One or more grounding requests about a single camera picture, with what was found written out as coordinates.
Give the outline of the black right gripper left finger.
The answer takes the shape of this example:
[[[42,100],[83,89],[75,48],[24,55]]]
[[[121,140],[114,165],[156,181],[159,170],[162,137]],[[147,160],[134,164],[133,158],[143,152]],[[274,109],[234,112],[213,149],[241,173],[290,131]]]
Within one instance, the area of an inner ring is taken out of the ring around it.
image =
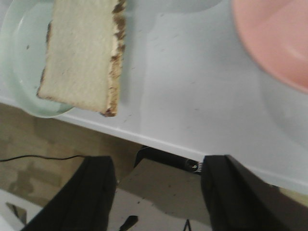
[[[86,157],[66,185],[23,229],[105,231],[115,191],[116,175],[111,157]]]

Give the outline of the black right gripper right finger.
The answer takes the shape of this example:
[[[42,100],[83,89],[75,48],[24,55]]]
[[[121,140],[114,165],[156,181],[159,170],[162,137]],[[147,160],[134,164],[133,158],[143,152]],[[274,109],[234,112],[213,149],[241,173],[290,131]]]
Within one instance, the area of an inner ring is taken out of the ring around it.
[[[201,189],[214,231],[306,231],[308,209],[231,155],[204,157]]]

